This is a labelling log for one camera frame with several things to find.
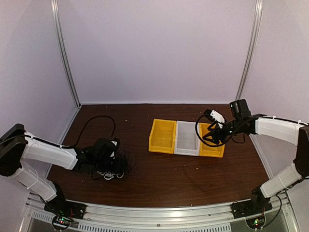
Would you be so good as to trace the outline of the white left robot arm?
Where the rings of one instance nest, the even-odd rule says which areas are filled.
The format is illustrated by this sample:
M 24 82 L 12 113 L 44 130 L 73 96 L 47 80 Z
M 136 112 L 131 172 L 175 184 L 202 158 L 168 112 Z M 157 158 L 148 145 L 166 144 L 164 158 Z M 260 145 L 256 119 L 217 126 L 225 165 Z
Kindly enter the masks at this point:
M 78 173 L 123 176 L 127 161 L 117 154 L 119 145 L 117 139 L 102 138 L 85 148 L 54 144 L 35 137 L 22 124 L 15 124 L 0 139 L 0 174 L 36 192 L 47 206 L 64 215 L 70 207 L 61 187 L 41 178 L 25 160 L 38 160 Z

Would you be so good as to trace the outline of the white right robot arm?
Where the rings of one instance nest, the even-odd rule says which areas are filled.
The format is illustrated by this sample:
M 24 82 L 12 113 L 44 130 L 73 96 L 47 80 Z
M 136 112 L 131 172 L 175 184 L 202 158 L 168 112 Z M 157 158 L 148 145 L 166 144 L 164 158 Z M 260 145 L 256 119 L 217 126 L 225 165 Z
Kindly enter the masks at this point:
M 207 132 L 196 131 L 202 144 L 218 148 L 235 142 L 237 135 L 251 136 L 271 178 L 252 191 L 244 206 L 251 213 L 268 208 L 271 197 L 309 177 L 309 125 L 306 122 L 265 114 L 253 115 L 245 99 L 229 104 L 233 119 L 228 121 L 214 109 L 206 109 L 196 123 L 206 118 Z

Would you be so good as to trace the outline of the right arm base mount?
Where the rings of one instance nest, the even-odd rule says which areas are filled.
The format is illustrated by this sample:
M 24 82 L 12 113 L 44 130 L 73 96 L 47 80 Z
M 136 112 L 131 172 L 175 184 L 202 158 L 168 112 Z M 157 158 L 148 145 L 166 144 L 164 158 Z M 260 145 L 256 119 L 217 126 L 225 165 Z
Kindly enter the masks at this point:
M 234 219 L 245 218 L 247 226 L 252 230 L 263 229 L 266 225 L 266 211 L 272 209 L 271 203 L 255 205 L 252 200 L 243 202 L 234 201 L 231 205 Z

